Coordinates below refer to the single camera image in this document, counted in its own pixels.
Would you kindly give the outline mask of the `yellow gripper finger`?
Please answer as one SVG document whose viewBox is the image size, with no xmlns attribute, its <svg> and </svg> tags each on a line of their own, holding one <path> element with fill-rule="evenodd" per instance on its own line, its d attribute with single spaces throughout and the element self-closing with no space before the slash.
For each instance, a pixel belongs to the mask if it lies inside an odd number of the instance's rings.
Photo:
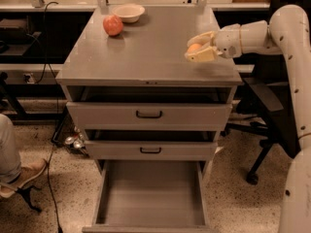
<svg viewBox="0 0 311 233">
<path fill-rule="evenodd" d="M 203 46 L 193 52 L 186 52 L 185 58 L 190 62 L 209 62 L 214 61 L 222 53 L 217 50 L 216 47 L 206 47 Z"/>
<path fill-rule="evenodd" d="M 208 31 L 208 32 L 196 35 L 192 37 L 191 39 L 189 39 L 187 42 L 187 46 L 190 47 L 193 44 L 212 46 L 214 38 L 215 38 L 215 32 Z"/>
</svg>

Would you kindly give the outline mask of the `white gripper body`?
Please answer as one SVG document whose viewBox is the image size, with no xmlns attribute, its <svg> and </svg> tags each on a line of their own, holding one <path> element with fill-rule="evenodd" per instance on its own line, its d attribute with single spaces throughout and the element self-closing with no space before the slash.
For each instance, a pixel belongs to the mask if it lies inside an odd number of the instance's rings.
<svg viewBox="0 0 311 233">
<path fill-rule="evenodd" d="M 235 58 L 242 55 L 240 24 L 232 24 L 220 29 L 214 38 L 217 54 L 223 58 Z"/>
</svg>

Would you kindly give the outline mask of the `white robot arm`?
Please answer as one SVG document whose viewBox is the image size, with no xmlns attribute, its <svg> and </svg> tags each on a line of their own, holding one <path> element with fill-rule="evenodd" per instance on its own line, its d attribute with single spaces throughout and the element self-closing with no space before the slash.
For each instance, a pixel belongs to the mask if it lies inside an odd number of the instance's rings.
<svg viewBox="0 0 311 233">
<path fill-rule="evenodd" d="M 188 40 L 191 62 L 244 53 L 285 58 L 300 152 L 287 175 L 278 233 L 311 233 L 311 45 L 306 12 L 297 5 L 275 11 L 268 22 L 232 24 Z"/>
</svg>

